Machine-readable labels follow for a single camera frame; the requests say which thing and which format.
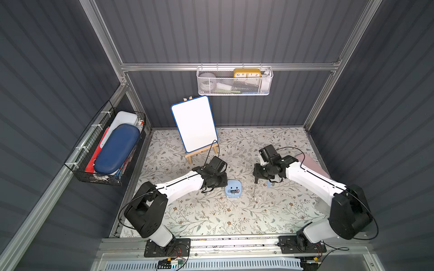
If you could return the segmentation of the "light blue alarm clock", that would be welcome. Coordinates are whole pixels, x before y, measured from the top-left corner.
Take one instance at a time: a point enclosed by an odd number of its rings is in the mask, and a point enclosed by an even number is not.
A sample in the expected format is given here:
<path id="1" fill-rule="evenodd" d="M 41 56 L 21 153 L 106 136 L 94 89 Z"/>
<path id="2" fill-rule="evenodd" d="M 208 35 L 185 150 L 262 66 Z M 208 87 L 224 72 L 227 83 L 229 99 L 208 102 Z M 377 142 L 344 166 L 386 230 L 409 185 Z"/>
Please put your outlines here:
<path id="1" fill-rule="evenodd" d="M 240 192 L 238 194 L 229 194 L 229 190 L 239 190 Z M 228 198 L 239 198 L 243 192 L 241 182 L 239 180 L 228 180 L 224 192 Z"/>

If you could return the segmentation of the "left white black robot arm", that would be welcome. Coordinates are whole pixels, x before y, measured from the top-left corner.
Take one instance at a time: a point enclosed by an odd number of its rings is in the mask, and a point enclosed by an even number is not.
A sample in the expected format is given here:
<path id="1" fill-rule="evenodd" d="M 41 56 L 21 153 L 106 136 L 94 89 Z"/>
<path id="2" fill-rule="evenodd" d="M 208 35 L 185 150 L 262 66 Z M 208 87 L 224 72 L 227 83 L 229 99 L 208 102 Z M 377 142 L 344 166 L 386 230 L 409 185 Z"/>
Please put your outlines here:
<path id="1" fill-rule="evenodd" d="M 155 185 L 142 184 L 132 200 L 123 208 L 126 220 L 142 238 L 148 238 L 159 247 L 173 243 L 174 235 L 163 225 L 166 208 L 179 198 L 200 191 L 212 192 L 226 187 L 227 163 L 213 157 L 208 164 L 194 167 L 187 174 L 172 181 Z"/>

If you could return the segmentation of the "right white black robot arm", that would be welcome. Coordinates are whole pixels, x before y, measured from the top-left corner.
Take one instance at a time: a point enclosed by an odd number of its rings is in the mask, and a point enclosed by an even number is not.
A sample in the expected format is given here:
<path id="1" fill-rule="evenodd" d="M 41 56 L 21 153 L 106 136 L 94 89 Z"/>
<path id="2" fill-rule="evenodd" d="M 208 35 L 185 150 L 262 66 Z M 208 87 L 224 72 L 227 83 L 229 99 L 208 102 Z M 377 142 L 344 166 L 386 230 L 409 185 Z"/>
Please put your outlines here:
<path id="1" fill-rule="evenodd" d="M 273 145 L 259 150 L 260 162 L 254 165 L 255 183 L 260 179 L 270 183 L 275 177 L 289 179 L 305 187 L 320 199 L 320 211 L 327 217 L 310 222 L 296 234 L 297 246 L 306 250 L 325 239 L 340 237 L 351 240 L 365 227 L 376 222 L 370 211 L 363 189 L 357 185 L 345 185 L 330 179 L 313 167 L 314 161 L 304 153 L 297 157 L 282 157 Z"/>

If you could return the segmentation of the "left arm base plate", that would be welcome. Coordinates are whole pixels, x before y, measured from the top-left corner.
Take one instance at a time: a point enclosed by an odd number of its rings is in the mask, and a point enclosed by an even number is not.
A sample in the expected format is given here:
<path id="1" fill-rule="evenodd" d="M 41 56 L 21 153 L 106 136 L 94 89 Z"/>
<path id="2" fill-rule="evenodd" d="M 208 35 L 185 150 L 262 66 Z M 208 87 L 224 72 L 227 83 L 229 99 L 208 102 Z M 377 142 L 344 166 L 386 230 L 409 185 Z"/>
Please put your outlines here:
<path id="1" fill-rule="evenodd" d="M 190 238 L 175 238 L 165 247 L 158 246 L 155 242 L 148 240 L 145 246 L 144 257 L 187 257 L 191 250 Z"/>

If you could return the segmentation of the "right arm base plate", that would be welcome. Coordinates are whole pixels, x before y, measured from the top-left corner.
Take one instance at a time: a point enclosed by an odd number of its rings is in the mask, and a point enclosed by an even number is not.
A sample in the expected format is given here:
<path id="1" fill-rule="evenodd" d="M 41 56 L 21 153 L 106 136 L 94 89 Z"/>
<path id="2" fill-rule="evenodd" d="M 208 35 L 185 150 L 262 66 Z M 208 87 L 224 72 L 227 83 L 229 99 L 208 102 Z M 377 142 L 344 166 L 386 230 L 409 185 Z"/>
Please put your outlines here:
<path id="1" fill-rule="evenodd" d="M 327 252 L 325 244 L 320 241 L 311 243 L 304 236 L 279 236 L 277 246 L 283 254 L 318 254 Z"/>

